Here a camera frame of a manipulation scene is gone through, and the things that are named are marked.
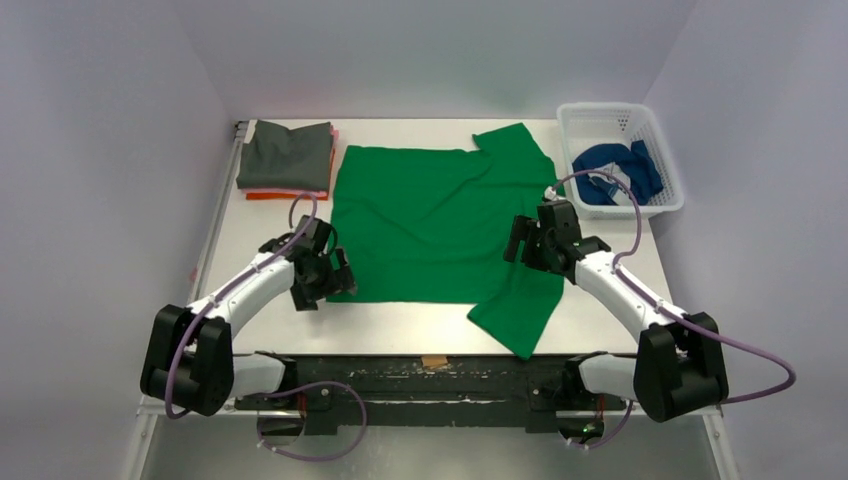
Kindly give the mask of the green t shirt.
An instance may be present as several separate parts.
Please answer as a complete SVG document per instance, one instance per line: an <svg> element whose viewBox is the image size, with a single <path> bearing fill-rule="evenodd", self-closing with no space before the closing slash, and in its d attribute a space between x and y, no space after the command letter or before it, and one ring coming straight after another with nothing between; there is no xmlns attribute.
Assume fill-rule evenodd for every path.
<svg viewBox="0 0 848 480"><path fill-rule="evenodd" d="M520 123L472 140L470 150L346 149L331 223L357 290L336 301L465 304L470 322L527 359L565 283L503 253L555 167Z"/></svg>

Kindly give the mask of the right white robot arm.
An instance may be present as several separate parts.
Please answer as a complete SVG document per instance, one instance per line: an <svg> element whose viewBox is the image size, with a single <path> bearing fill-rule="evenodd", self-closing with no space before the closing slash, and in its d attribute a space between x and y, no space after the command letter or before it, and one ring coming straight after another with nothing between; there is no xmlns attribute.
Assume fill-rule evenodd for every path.
<svg viewBox="0 0 848 480"><path fill-rule="evenodd" d="M612 395L665 422L728 399L719 330L710 315L689 314L632 276L605 241L583 235L569 201L546 200L536 212L515 216L504 260L565 278L599 301L637 343L630 356L598 351L569 359L561 381L569 404L584 407Z"/></svg>

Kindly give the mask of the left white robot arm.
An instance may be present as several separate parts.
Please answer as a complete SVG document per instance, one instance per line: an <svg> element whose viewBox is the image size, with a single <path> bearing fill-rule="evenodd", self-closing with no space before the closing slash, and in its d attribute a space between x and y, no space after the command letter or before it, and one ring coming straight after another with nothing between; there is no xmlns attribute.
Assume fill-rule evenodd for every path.
<svg viewBox="0 0 848 480"><path fill-rule="evenodd" d="M166 305L155 315L140 375L141 392L167 404L179 418L216 414L231 399L260 396L284 409L297 399L292 361L270 352L237 354L237 334L268 303L288 293L296 311L352 293L356 282L336 229L304 216L295 231L263 244L224 286L187 306Z"/></svg>

